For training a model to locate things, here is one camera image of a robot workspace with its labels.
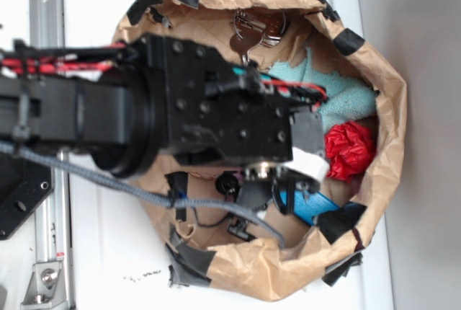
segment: teal towel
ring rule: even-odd
[[[304,81],[326,89],[327,103],[318,112],[322,116],[323,132],[327,133],[337,125],[350,120],[360,120],[376,113],[378,92],[362,80],[343,77],[338,72],[323,74],[312,68],[312,50],[308,48],[307,58],[292,68],[288,62],[276,62],[269,75],[285,81]]]

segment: paper bag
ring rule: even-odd
[[[260,12],[284,11],[290,21],[279,45],[257,47],[251,59],[260,71],[275,61],[296,66],[313,50],[313,66],[329,73],[354,76],[379,92],[377,153],[361,182],[352,185],[327,180],[322,191],[342,206],[340,211],[318,218],[306,226],[283,216],[273,206],[265,220],[279,230],[287,247],[252,226],[257,237],[243,242],[228,234],[226,213],[218,210],[187,210],[186,221],[177,221],[175,210],[144,203],[152,224],[171,255],[172,281],[207,285],[235,291],[265,301],[276,301],[323,278],[333,284],[360,261],[360,251],[371,241],[375,227],[400,180],[406,127],[406,84],[391,65],[366,41],[343,26],[339,15],[325,0],[137,0],[120,21],[114,40],[134,41],[146,32],[191,39],[217,48],[223,57],[239,63],[229,47],[235,30],[231,25],[237,9]],[[171,156],[158,156],[137,185],[167,193],[165,174],[188,172],[190,198],[220,198],[215,178],[223,169],[181,167]]]

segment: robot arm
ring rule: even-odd
[[[54,50],[17,43],[0,53],[0,66],[16,74],[0,76],[0,139],[41,154],[91,154],[119,178],[170,154],[182,165],[241,167],[247,184],[287,193],[317,192],[328,171],[312,112],[326,99],[322,88],[230,64],[190,40],[144,35],[111,48]],[[61,75],[83,70],[102,75]]]

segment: cloth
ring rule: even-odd
[[[325,150],[331,160],[327,177],[348,183],[365,172],[376,154],[370,130],[354,121],[332,127],[325,135]]]
[[[334,125],[350,120],[360,120],[376,113],[375,99],[378,92],[362,80],[343,77],[338,72],[324,74],[312,68],[312,50],[298,66],[292,68],[288,62],[276,62],[269,75],[285,81],[304,81],[320,85],[326,89],[327,103],[318,112],[322,116],[323,132],[327,133]]]

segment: keys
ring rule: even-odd
[[[263,34],[253,29],[245,29],[236,33],[230,38],[230,48],[239,54],[241,64],[247,66],[250,58],[250,50],[260,45],[263,40]]]
[[[287,19],[284,12],[272,14],[256,14],[238,10],[231,23],[236,31],[252,29],[264,34],[262,45],[274,47],[278,45],[287,29]]]
[[[230,48],[240,55],[244,66],[249,63],[251,49],[260,44],[265,47],[278,45],[287,29],[284,12],[257,14],[248,10],[237,10],[231,24],[236,34],[230,39]]]

